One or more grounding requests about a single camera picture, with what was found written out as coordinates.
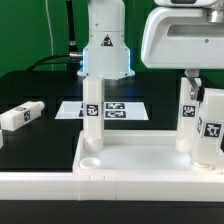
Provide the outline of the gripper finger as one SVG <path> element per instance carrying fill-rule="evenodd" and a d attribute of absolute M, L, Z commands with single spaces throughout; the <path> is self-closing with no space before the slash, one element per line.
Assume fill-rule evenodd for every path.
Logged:
<path fill-rule="evenodd" d="M 199 69 L 186 69 L 185 75 L 191 85 L 190 99 L 192 101 L 202 102 L 204 98 L 204 88 L 196 82 L 199 77 Z"/>

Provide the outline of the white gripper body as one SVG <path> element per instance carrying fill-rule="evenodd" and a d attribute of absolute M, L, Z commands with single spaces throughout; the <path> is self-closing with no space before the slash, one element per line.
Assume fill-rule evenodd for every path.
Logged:
<path fill-rule="evenodd" d="M 154 0 L 144 27 L 147 68 L 224 69 L 224 0 Z"/>

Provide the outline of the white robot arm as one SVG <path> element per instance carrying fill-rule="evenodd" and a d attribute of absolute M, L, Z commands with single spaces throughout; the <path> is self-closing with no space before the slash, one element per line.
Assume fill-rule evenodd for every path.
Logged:
<path fill-rule="evenodd" d="M 224 0 L 154 0 L 143 32 L 141 60 L 148 68 L 183 69 L 199 98 L 201 69 L 224 69 Z M 88 0 L 89 41 L 80 76 L 119 80 L 134 74 L 124 42 L 122 0 Z"/>

